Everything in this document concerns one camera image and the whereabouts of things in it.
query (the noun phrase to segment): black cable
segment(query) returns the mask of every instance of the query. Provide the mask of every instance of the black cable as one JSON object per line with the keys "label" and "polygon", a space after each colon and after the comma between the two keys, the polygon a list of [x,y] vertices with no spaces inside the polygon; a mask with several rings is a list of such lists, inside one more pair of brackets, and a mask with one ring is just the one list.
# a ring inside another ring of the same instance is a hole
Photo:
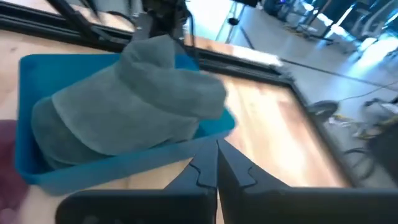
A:
{"label": "black cable", "polygon": [[355,163],[354,165],[352,165],[352,168],[354,169],[356,166],[358,166],[360,163],[364,162],[366,159],[369,159],[371,161],[370,163],[370,167],[364,171],[364,173],[358,174],[358,177],[361,180],[366,180],[368,179],[370,176],[372,176],[372,174],[374,173],[374,171],[376,170],[376,161],[373,159],[373,157],[371,156],[371,153],[368,150],[365,150],[363,147],[358,147],[358,148],[354,148],[354,149],[350,149],[347,150],[343,153],[345,156],[350,155],[350,154],[363,154],[364,156],[362,158],[360,158],[360,160]]}

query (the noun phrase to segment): wooden table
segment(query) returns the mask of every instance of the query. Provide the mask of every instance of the wooden table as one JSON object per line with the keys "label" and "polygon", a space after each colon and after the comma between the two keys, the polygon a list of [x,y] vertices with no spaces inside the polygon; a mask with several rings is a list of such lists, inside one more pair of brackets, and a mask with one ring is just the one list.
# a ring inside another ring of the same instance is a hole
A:
{"label": "wooden table", "polygon": [[[55,12],[44,0],[8,0]],[[85,16],[90,13],[75,7]],[[107,25],[131,29],[117,17],[104,15]],[[212,40],[197,38],[197,46],[264,63],[279,63],[277,57]],[[16,119],[18,62],[29,54],[104,53],[77,45],[0,30],[0,119]],[[228,89],[227,107],[237,126],[226,139],[257,165],[291,186],[347,187],[325,146],[308,125],[291,92],[263,83],[218,75]],[[189,163],[169,164],[154,170],[102,184],[94,189],[162,189]],[[31,186],[21,207],[23,224],[54,223],[54,213],[63,197],[51,197]],[[218,214],[218,223],[223,223]]]}

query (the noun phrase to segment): red cloth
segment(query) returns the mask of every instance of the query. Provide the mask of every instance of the red cloth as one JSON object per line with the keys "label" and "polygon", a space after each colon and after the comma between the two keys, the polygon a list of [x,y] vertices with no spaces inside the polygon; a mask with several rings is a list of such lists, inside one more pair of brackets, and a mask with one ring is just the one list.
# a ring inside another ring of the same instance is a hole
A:
{"label": "red cloth", "polygon": [[0,224],[10,209],[18,209],[28,188],[14,168],[16,127],[17,121],[0,121]]}

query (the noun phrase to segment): chair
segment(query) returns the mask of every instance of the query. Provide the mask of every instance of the chair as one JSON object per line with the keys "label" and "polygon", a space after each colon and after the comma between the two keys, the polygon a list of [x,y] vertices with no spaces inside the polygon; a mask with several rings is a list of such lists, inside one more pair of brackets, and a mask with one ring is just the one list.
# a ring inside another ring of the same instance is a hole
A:
{"label": "chair", "polygon": [[[346,46],[348,48],[351,44],[354,44],[356,41],[363,42],[367,38],[375,38],[372,44],[375,44],[379,41],[381,34],[384,31],[384,24],[387,21],[387,17],[389,14],[397,8],[397,0],[389,0],[385,5],[383,5],[379,10],[377,10],[373,15],[369,10],[365,10],[363,8],[358,8],[356,10],[357,13],[361,15],[358,17],[357,21],[354,23],[354,26],[349,31],[349,33],[354,37],[354,39]],[[354,50],[345,50],[345,54],[359,52],[362,57],[363,53],[371,46],[367,46],[365,49],[360,50],[359,46],[355,45]]]}

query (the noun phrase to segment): blue plastic tray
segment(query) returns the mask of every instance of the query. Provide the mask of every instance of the blue plastic tray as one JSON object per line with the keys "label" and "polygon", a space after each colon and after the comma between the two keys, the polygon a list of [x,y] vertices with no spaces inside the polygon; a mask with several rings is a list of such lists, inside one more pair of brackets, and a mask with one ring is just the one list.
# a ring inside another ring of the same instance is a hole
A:
{"label": "blue plastic tray", "polygon": [[[195,155],[201,142],[224,138],[234,128],[234,119],[225,110],[219,120],[202,121],[191,141],[130,152],[66,169],[50,170],[44,162],[30,126],[34,104],[39,99],[111,65],[118,58],[118,54],[103,54],[28,55],[21,59],[16,168],[28,184],[39,185],[52,195],[74,192],[187,159]],[[186,55],[176,56],[176,67],[198,70]]]}

